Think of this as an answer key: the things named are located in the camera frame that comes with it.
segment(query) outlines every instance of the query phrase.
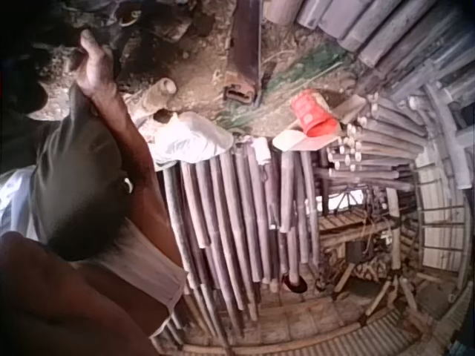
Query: dirt ground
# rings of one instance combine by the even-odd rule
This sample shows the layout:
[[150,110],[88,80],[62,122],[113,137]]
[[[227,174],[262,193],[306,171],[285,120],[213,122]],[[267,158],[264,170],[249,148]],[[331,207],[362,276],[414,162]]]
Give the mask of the dirt ground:
[[[139,22],[131,30],[117,77],[121,92],[134,93],[167,76],[174,80],[178,92],[168,103],[170,111],[194,111],[220,124],[220,113],[228,108],[223,102],[223,74],[226,69],[226,43],[232,25],[234,0],[202,0],[192,12],[186,33],[175,43],[164,41],[150,27]],[[94,14],[68,12],[64,17],[74,27],[101,25]],[[265,71],[275,66],[271,76],[285,72],[300,58],[333,40],[321,31],[311,31],[296,24],[283,27],[263,21],[261,64]],[[72,47],[55,47],[49,51],[52,61],[42,68],[42,85],[48,93],[46,106],[32,116],[35,119],[62,119],[68,114],[68,88],[73,76],[66,71]],[[361,65],[346,58],[336,69],[308,82],[321,91],[330,107],[352,93]],[[275,103],[263,102],[272,107]],[[245,124],[237,124],[249,134],[275,136],[295,118],[288,105],[276,106],[270,113]]]

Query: fingers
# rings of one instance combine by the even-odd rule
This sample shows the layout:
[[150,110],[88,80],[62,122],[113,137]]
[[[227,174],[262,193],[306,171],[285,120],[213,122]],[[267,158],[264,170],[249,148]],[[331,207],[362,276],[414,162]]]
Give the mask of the fingers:
[[84,30],[81,32],[81,46],[88,52],[89,58],[97,60],[104,56],[104,51],[97,43],[92,32],[90,30]]

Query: wooden post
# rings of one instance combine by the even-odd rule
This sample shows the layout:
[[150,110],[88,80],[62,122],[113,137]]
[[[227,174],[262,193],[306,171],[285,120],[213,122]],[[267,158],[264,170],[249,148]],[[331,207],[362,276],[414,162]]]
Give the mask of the wooden post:
[[312,263],[318,268],[320,263],[320,231],[318,230],[317,196],[315,195],[315,180],[312,171],[310,152],[302,151],[301,161],[304,170],[305,191],[309,204],[310,237],[312,240]]
[[185,223],[183,222],[183,210],[180,203],[180,190],[177,184],[177,175],[175,169],[169,168],[163,171],[163,179],[165,183],[166,202],[168,213],[170,214],[171,229],[173,230],[175,240],[183,262],[183,269],[187,271],[188,282],[192,289],[199,286],[194,261],[191,258],[191,249],[186,235]]
[[258,245],[258,229],[255,219],[255,208],[252,197],[246,147],[236,147],[235,150],[237,181],[239,182],[240,201],[243,209],[244,225],[246,226],[252,281],[260,283],[262,281],[261,251],[259,250]]
[[235,297],[233,295],[231,280],[229,279],[226,259],[223,253],[223,244],[220,239],[219,225],[217,222],[216,206],[214,205],[214,197],[212,184],[210,180],[211,172],[208,161],[202,161],[196,165],[198,185],[200,187],[201,201],[203,204],[203,212],[206,220],[206,227],[211,237],[211,248],[213,252],[214,262],[216,263],[216,275],[219,280],[221,291],[223,292],[224,303],[228,310],[229,319],[233,329],[237,335],[242,335],[242,326],[240,315],[236,308]]
[[282,153],[281,162],[281,228],[286,234],[290,230],[294,193],[294,155],[292,151]]
[[338,43],[350,52],[358,50],[380,24],[393,12],[401,0],[375,0]]
[[257,317],[257,305],[255,300],[254,286],[252,284],[251,266],[249,262],[249,250],[243,231],[243,220],[240,204],[238,202],[238,185],[236,182],[235,167],[230,151],[220,155],[221,167],[223,168],[223,184],[226,194],[226,202],[229,209],[232,234],[235,238],[237,258],[241,275],[243,276],[244,288],[249,301],[249,313],[253,321]]
[[194,166],[186,162],[181,162],[181,171],[183,176],[183,184],[185,186],[186,199],[190,207],[191,220],[196,231],[198,245],[205,248],[211,243],[206,231],[206,224],[203,217],[203,209],[201,208],[200,196],[197,187],[197,178]]
[[229,230],[229,213],[224,197],[223,178],[221,175],[220,162],[217,157],[210,159],[211,176],[213,184],[214,204],[216,206],[217,224],[219,235],[223,244],[224,257],[226,259],[229,279],[234,291],[237,307],[244,310],[244,298],[242,293],[242,278],[236,260],[235,245],[232,242],[231,231]]
[[255,158],[254,148],[247,146],[247,159],[249,172],[251,174],[252,195],[254,197],[255,213],[258,224],[259,247],[261,250],[261,260],[263,269],[263,283],[270,283],[270,245],[269,245],[269,221],[267,218],[266,197],[264,194],[261,168]]
[[410,0],[399,7],[360,52],[359,58],[374,67],[394,44],[433,6],[436,0]]
[[305,209],[305,181],[300,157],[295,159],[295,207],[298,216],[298,244],[300,263],[309,262],[309,239],[307,230],[307,212]]

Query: bamboo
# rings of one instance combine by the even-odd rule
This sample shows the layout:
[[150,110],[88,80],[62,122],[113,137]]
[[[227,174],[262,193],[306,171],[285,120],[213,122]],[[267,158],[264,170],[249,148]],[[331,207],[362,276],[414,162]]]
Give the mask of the bamboo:
[[244,225],[246,226],[249,259],[251,261],[252,281],[262,281],[261,251],[258,245],[258,229],[255,219],[254,200],[252,197],[251,178],[246,157],[246,147],[236,147],[235,162],[237,180],[239,182],[240,201],[243,209]]
[[384,133],[370,131],[365,128],[358,130],[353,138],[362,142],[372,142],[379,143],[381,145],[393,146],[396,148],[404,148],[406,151],[413,152],[415,154],[421,154],[424,151],[424,148],[420,145],[416,145],[412,142],[404,141]]
[[[322,168],[328,168],[328,157],[323,150],[318,153],[318,165]],[[330,182],[328,179],[321,179],[321,213],[325,217],[329,213],[328,203],[330,200]]]
[[417,312],[417,303],[416,303],[416,300],[414,299],[413,292],[411,292],[409,289],[407,278],[401,277],[399,279],[399,282],[401,284],[401,288],[402,288],[402,291],[404,292],[404,296],[406,297],[409,308]]
[[[389,215],[394,220],[400,220],[398,194],[395,189],[387,188],[387,207]],[[401,228],[393,229],[393,243],[391,247],[392,269],[399,270],[401,268]]]
[[243,285],[238,263],[236,261],[235,245],[232,242],[231,232],[229,230],[229,213],[224,197],[223,180],[221,175],[220,162],[217,157],[210,159],[214,204],[216,206],[217,224],[219,235],[223,244],[224,257],[226,259],[229,279],[231,280],[232,290],[235,294],[237,307],[244,310],[244,298],[241,291]]
[[206,231],[206,224],[203,217],[203,209],[201,208],[200,197],[197,187],[196,171],[193,165],[181,162],[181,171],[183,183],[185,186],[186,199],[190,207],[191,220],[198,239],[200,248],[205,248],[211,243]]
[[433,6],[436,0],[409,0],[382,25],[378,33],[360,52],[359,58],[374,67],[398,40]]
[[375,0],[338,43],[350,52],[358,50],[401,0]]
[[290,230],[292,216],[292,202],[294,193],[294,152],[282,153],[281,162],[281,228],[286,234]]
[[376,298],[373,300],[373,302],[371,303],[371,305],[366,309],[366,311],[364,312],[366,314],[367,317],[369,317],[375,310],[376,308],[378,307],[378,305],[380,304],[381,300],[383,299],[383,297],[386,295],[387,293],[387,290],[389,289],[389,287],[391,286],[391,283],[393,281],[392,280],[386,280],[386,282],[384,282],[384,285],[382,286],[381,288],[381,291],[379,291],[378,295],[376,296]]
[[293,286],[298,286],[300,282],[299,253],[297,228],[295,224],[295,212],[292,211],[290,230],[287,233],[287,248],[289,252],[289,281]]
[[256,220],[258,224],[263,283],[268,284],[271,280],[269,221],[267,219],[266,197],[264,195],[261,169],[255,158],[254,148],[252,148],[251,145],[247,146],[247,159],[249,163],[249,173],[251,174],[252,196],[254,197]]
[[226,194],[226,202],[229,209],[229,220],[231,222],[232,234],[235,239],[237,258],[239,260],[240,272],[243,276],[244,288],[249,301],[251,317],[257,314],[254,286],[252,285],[251,266],[249,262],[249,251],[243,232],[242,212],[238,202],[238,186],[236,183],[235,167],[230,151],[220,155],[221,166],[223,168],[223,184]]
[[205,323],[205,320],[203,319],[202,314],[200,313],[200,310],[196,306],[196,303],[194,302],[194,299],[191,295],[185,293],[183,295],[183,299],[185,300],[185,304],[188,307],[189,311],[191,312],[191,315],[193,315],[193,318],[196,320],[198,323],[198,326],[200,327],[201,330],[205,333],[206,336],[210,337],[211,332],[209,331],[208,326]]
[[212,336],[217,337],[217,333],[214,330],[213,322],[211,320],[211,317],[209,316],[208,309],[206,308],[206,304],[204,302],[203,295],[201,294],[202,290],[203,290],[203,286],[204,286],[203,284],[200,286],[201,290],[194,289],[193,290],[193,296],[194,296],[194,299],[196,300],[196,303],[198,305],[198,309],[200,310],[200,313],[203,317],[203,320],[206,324],[206,327],[211,332]]
[[403,148],[395,148],[391,146],[381,145],[379,143],[364,142],[361,145],[360,152],[362,154],[380,154],[382,156],[415,159],[419,154],[405,151]]
[[384,106],[373,104],[371,107],[371,115],[380,121],[391,125],[399,126],[405,130],[411,131],[419,136],[427,136],[427,130],[424,126],[417,125],[413,120],[395,111],[386,109]]
[[350,278],[351,272],[355,269],[355,263],[348,263],[347,269],[344,270],[343,275],[341,276],[340,280],[338,281],[335,287],[335,293],[340,293],[343,290],[345,284],[347,284],[348,279]]
[[210,181],[210,169],[208,161],[197,163],[197,178],[200,187],[201,201],[203,203],[203,213],[205,215],[206,227],[211,237],[211,248],[214,262],[216,264],[216,275],[219,281],[221,291],[223,292],[224,303],[229,314],[229,319],[237,335],[242,335],[242,325],[240,316],[235,304],[231,280],[229,279],[226,259],[223,253],[223,244],[220,239],[219,225],[217,222],[216,207]]
[[300,263],[309,262],[309,239],[307,213],[305,209],[305,181],[300,157],[295,160],[295,206],[298,216],[298,245]]
[[310,236],[312,240],[312,263],[318,267],[320,263],[320,231],[318,230],[317,196],[315,195],[315,180],[312,172],[312,157],[310,152],[300,152],[304,170],[305,191],[309,205]]
[[336,39],[343,38],[372,0],[333,0],[319,27]]
[[367,117],[358,118],[358,122],[367,130],[386,134],[396,139],[402,139],[404,141],[411,142],[415,145],[426,146],[428,143],[428,140],[424,137],[420,137],[419,135],[409,132],[404,128],[398,128],[397,126],[390,125],[385,122],[377,121]]
[[193,259],[191,258],[191,249],[186,235],[185,223],[183,222],[183,210],[180,200],[178,199],[180,191],[174,168],[165,169],[163,171],[163,179],[171,229],[173,230],[178,249],[180,250],[183,269],[188,272],[188,282],[192,289],[196,289],[199,285],[199,281]]

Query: bamboo bundle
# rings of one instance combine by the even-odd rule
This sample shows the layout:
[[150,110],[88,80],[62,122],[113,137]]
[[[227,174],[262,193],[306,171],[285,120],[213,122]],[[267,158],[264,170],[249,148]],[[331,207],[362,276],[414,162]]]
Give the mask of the bamboo bundle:
[[173,230],[178,249],[180,250],[183,269],[188,272],[188,282],[192,289],[196,289],[199,286],[199,280],[194,261],[191,258],[191,249],[186,235],[185,223],[183,222],[183,210],[180,200],[178,199],[180,194],[177,184],[177,175],[173,167],[163,171],[163,179],[171,229]]
[[353,135],[353,138],[363,142],[363,144],[364,142],[379,143],[381,145],[403,148],[405,151],[413,152],[415,154],[420,154],[424,151],[422,146],[416,145],[412,142],[404,141],[384,133],[370,131],[364,128],[357,130],[356,134]]
[[318,267],[320,263],[320,231],[318,230],[317,196],[315,195],[315,180],[312,172],[312,157],[308,151],[302,151],[300,155],[304,170],[305,191],[309,204],[312,263],[315,267]]
[[281,228],[286,234],[290,230],[294,193],[294,155],[292,151],[282,153],[281,159]]
[[257,305],[255,301],[254,286],[252,285],[251,266],[249,262],[249,252],[244,237],[242,212],[238,202],[238,186],[236,183],[235,167],[230,151],[220,155],[221,166],[223,168],[223,184],[226,195],[226,202],[229,209],[229,220],[231,221],[232,234],[235,238],[237,258],[241,275],[243,276],[244,288],[249,300],[249,311],[253,321],[257,321]]
[[181,162],[181,172],[183,184],[185,186],[186,199],[188,200],[188,205],[190,207],[191,220],[193,221],[193,227],[198,239],[198,245],[200,248],[205,248],[209,245],[210,241],[206,231],[203,209],[201,208],[194,166],[186,162]]
[[216,274],[221,291],[223,292],[224,303],[226,304],[226,309],[228,310],[233,329],[235,330],[236,334],[242,335],[240,316],[235,305],[235,297],[233,295],[231,280],[229,279],[228,268],[226,266],[226,260],[223,253],[223,244],[220,239],[212,185],[211,181],[209,180],[211,174],[208,161],[197,163],[196,171],[198,185],[200,187],[201,201],[203,203],[206,227],[212,241],[211,248],[214,262],[216,264]]
[[300,157],[295,160],[295,207],[298,216],[298,245],[300,246],[300,262],[308,263],[309,239],[307,229],[307,213],[305,211],[305,180]]
[[361,145],[360,152],[362,154],[380,154],[382,156],[415,159],[419,154],[405,151],[402,148],[381,145],[379,143],[365,142]]
[[269,221],[267,219],[266,197],[261,178],[261,169],[255,158],[254,148],[247,146],[247,159],[249,163],[249,173],[251,174],[252,195],[254,197],[256,220],[258,224],[259,247],[261,250],[261,260],[263,269],[263,283],[270,283],[270,246],[269,246]]
[[231,231],[229,230],[229,213],[224,197],[223,180],[221,176],[220,162],[217,157],[210,159],[211,175],[213,183],[214,204],[216,206],[217,224],[219,235],[223,243],[224,257],[229,271],[232,290],[234,291],[237,307],[244,310],[244,298],[241,291],[243,285],[242,278],[235,259],[235,245],[232,242]]
[[424,137],[420,137],[419,135],[409,132],[404,128],[398,128],[397,126],[377,121],[375,119],[367,118],[366,116],[358,118],[358,123],[367,130],[376,131],[397,139],[412,142],[415,145],[425,147],[428,144],[427,139],[425,139]]
[[247,245],[249,247],[249,259],[251,261],[252,281],[259,283],[262,281],[261,251],[258,245],[258,230],[246,146],[236,147],[235,161],[240,201],[243,209],[244,225],[246,227]]

